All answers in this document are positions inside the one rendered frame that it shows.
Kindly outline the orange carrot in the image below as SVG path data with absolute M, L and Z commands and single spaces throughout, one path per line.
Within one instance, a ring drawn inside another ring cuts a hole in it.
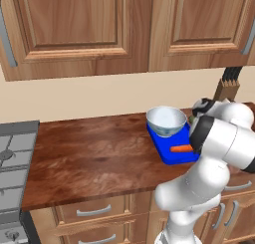
M 169 150 L 170 152 L 192 152 L 193 147 L 190 144 L 182 144 L 172 146 Z

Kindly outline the grey oven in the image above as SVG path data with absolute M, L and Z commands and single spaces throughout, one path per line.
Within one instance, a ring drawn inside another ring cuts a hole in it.
M 0 244 L 30 244 L 18 211 L 0 213 Z

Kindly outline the wooden base cupboard door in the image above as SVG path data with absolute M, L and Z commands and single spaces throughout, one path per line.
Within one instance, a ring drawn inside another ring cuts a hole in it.
M 255 239 L 255 194 L 240 196 L 235 218 L 227 229 L 226 242 L 239 242 Z
M 212 229 L 218 218 L 219 205 L 205 212 L 195 223 L 194 233 L 202 244 L 211 244 L 217 231 Z

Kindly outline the wooden drawer front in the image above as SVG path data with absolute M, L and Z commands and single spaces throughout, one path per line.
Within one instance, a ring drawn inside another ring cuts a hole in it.
M 239 171 L 231 175 L 230 180 L 228 182 L 228 186 L 240 186 L 245 185 L 249 181 L 252 182 L 252 185 L 243 189 L 239 190 L 224 190 L 221 195 L 222 196 L 230 196 L 230 195 L 237 195 L 242 193 L 251 193 L 255 191 L 255 173 L 248 173 L 244 171 Z
M 110 221 L 95 224 L 80 224 L 66 227 L 61 230 L 65 244 L 78 244 L 79 240 L 96 240 L 107 238 L 113 234 L 117 235 L 116 240 L 111 244 L 119 244 L 128 240 L 128 228 L 132 220 Z
M 107 207 L 109 204 L 112 206 L 112 210 L 107 213 L 87 217 L 79 217 L 76 213 L 77 210 L 91 211 L 102 209 Z M 56 212 L 59 221 L 68 224 L 88 221 L 92 219 L 99 219 L 103 217 L 122 215 L 128 211 L 128 207 L 129 198 L 126 195 L 122 195 L 85 202 L 72 203 L 67 205 L 60 205 L 56 207 Z

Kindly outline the blue tray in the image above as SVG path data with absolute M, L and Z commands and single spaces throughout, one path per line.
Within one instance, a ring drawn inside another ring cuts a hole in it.
M 198 160 L 199 154 L 193 151 L 189 152 L 171 152 L 172 146 L 189 144 L 189 130 L 188 123 L 176 134 L 170 137 L 160 137 L 157 135 L 149 125 L 146 126 L 147 131 L 153 141 L 153 144 L 164 164 L 175 165 L 188 162 L 195 162 Z

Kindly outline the wooden wall cupboard door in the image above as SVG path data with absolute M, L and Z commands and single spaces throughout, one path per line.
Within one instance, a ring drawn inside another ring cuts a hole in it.
M 17 67 L 5 80 L 144 73 L 152 0 L 1 0 Z
M 245 66 L 255 0 L 152 0 L 152 72 Z

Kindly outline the grey hob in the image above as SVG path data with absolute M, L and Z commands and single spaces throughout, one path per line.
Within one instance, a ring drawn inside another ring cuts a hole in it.
M 0 224 L 19 220 L 39 125 L 0 123 Z

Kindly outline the wooden knife block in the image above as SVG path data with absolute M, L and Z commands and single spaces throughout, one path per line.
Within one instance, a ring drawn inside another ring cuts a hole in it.
M 223 101 L 224 99 L 234 101 L 240 87 L 238 77 L 241 70 L 241 67 L 229 67 L 224 70 L 214 94 L 216 101 Z

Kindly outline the white ceramic bowl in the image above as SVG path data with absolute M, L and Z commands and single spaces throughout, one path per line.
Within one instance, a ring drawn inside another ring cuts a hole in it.
M 159 106 L 147 111 L 146 121 L 157 135 L 170 137 L 184 127 L 187 117 L 177 108 Z

